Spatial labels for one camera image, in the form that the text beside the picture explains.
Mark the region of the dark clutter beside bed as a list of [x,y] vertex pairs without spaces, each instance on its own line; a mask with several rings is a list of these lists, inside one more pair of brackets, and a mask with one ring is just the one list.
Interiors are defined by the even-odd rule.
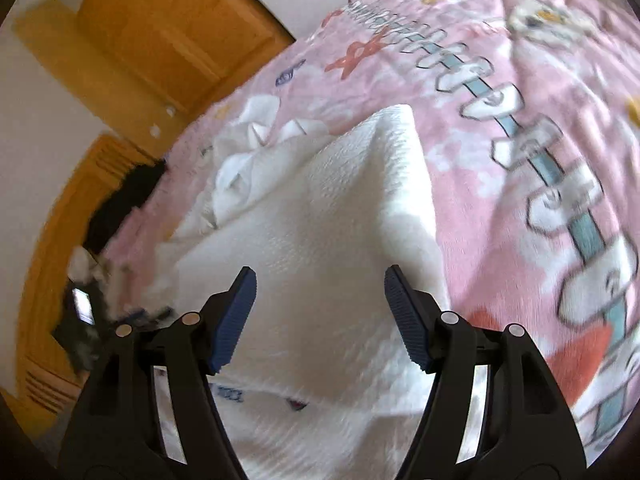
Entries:
[[93,369],[104,341],[117,326],[155,330],[175,316],[170,304],[140,307],[134,303],[129,266],[114,266],[76,246],[66,269],[62,313],[51,335],[80,377]]

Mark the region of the black garment on bed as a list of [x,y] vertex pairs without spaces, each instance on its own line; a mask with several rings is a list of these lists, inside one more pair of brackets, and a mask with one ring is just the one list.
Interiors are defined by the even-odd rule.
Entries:
[[82,247],[99,255],[134,208],[144,205],[166,169],[167,162],[163,159],[152,166],[134,166],[92,215]]

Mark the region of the white crumpled cloth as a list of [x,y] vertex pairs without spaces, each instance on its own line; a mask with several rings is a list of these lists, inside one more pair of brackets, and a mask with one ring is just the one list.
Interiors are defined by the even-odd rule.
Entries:
[[293,118],[273,128],[279,108],[277,96],[251,96],[213,140],[212,174],[198,201],[208,226],[218,229],[257,203],[331,141],[321,120]]

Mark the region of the pink patterned bed quilt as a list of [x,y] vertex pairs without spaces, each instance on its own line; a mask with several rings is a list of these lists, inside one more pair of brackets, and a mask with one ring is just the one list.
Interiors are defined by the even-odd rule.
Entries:
[[315,119],[330,136],[410,106],[449,296],[440,307],[528,330],[594,462],[639,399],[638,22],[598,0],[345,4],[172,147],[106,246],[106,260],[130,267],[138,306],[157,247],[206,188],[213,140],[258,94],[280,99],[273,128]]

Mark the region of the white knit sweater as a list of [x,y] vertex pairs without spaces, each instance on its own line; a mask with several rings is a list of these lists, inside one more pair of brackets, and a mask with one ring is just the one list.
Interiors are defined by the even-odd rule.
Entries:
[[410,361],[384,295],[400,266],[449,302],[413,111],[384,108],[331,136],[274,190],[218,229],[198,201],[156,251],[145,307],[198,310],[243,266],[257,297],[212,385],[252,479],[389,479],[433,379]]

